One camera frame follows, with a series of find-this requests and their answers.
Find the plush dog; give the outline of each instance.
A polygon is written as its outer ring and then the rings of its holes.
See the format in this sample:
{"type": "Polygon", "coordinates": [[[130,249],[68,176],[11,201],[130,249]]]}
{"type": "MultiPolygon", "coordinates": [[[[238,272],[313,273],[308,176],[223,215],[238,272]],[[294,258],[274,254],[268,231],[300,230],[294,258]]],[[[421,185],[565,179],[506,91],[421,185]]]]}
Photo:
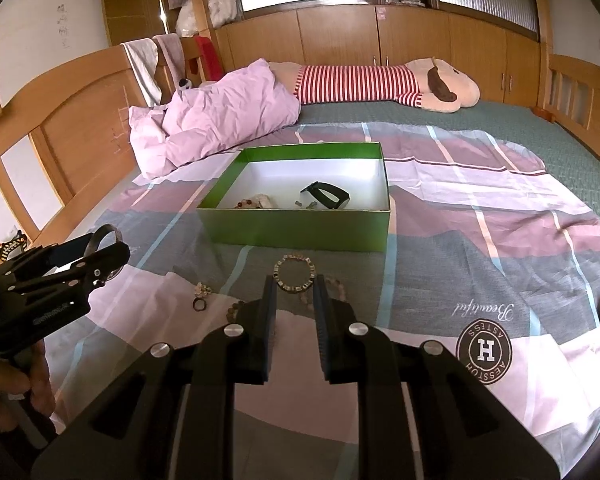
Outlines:
{"type": "Polygon", "coordinates": [[[301,104],[394,100],[434,112],[455,112],[461,107],[474,106],[480,99],[480,89],[469,76],[435,58],[417,59],[402,66],[346,70],[329,70],[330,67],[325,70],[291,62],[269,63],[269,67],[301,104]],[[360,88],[360,81],[365,81],[366,87],[360,88]],[[357,86],[356,92],[341,91],[352,86],[357,86]],[[320,94],[314,91],[316,87],[331,90],[320,94]]]}

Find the round logo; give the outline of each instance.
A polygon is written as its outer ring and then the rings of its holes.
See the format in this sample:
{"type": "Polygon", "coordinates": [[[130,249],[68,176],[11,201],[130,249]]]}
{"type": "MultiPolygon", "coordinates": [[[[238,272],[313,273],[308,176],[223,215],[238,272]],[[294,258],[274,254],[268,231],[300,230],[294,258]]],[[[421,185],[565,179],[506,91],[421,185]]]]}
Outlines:
{"type": "Polygon", "coordinates": [[[482,384],[492,384],[511,366],[511,339],[495,321],[476,319],[462,330],[456,357],[482,384]]]}

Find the bed sheet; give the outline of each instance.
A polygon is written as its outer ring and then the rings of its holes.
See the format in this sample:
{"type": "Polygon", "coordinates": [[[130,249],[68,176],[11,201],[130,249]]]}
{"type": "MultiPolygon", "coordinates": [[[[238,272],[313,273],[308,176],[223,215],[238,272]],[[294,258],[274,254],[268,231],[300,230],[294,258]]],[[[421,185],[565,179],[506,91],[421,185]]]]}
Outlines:
{"type": "MultiPolygon", "coordinates": [[[[382,144],[387,249],[302,254],[344,284],[359,320],[456,354],[565,475],[600,423],[599,218],[532,152],[479,130],[311,124],[245,146],[329,141],[382,144]],[[504,338],[478,344],[476,324],[504,338]]],[[[287,251],[213,244],[195,211],[234,156],[139,178],[96,223],[115,224],[131,258],[47,339],[60,427],[153,343],[199,342],[235,301],[260,297],[287,251]],[[199,281],[214,291],[204,312],[191,306],[199,281]]],[[[325,383],[315,341],[312,311],[279,292],[270,381],[236,386],[236,479],[357,477],[356,387],[325,383]]]]}

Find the handwriting on wall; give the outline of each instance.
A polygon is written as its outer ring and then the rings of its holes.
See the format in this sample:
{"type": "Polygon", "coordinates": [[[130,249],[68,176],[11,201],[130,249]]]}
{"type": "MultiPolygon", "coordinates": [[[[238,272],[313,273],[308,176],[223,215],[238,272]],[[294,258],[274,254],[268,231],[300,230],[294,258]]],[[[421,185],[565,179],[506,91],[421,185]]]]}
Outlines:
{"type": "Polygon", "coordinates": [[[69,28],[67,27],[69,16],[66,7],[64,4],[61,4],[58,5],[56,10],[58,11],[58,35],[60,36],[62,48],[71,48],[71,45],[69,44],[69,28]]]}

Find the red and white striped shirt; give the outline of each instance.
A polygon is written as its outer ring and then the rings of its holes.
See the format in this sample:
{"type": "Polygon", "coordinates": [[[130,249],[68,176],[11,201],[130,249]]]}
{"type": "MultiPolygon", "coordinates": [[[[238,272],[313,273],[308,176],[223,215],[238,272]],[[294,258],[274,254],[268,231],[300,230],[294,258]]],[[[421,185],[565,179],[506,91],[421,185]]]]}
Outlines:
{"type": "Polygon", "coordinates": [[[404,65],[303,66],[294,94],[301,105],[397,101],[403,105],[422,106],[418,82],[404,65]]]}

